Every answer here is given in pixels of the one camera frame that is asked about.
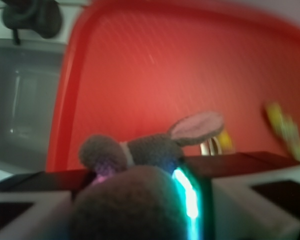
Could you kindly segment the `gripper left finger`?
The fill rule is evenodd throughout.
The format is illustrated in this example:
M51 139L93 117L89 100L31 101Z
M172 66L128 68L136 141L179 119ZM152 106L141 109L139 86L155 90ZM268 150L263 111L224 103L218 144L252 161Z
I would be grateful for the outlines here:
M17 174L0 181L0 240L67 240L78 193L95 178L88 170Z

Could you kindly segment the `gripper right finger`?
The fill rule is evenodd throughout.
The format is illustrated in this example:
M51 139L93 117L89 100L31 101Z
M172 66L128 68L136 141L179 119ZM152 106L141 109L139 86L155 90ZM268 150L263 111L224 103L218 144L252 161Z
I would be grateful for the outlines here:
M270 152L189 156L172 175L190 240L300 240L300 162Z

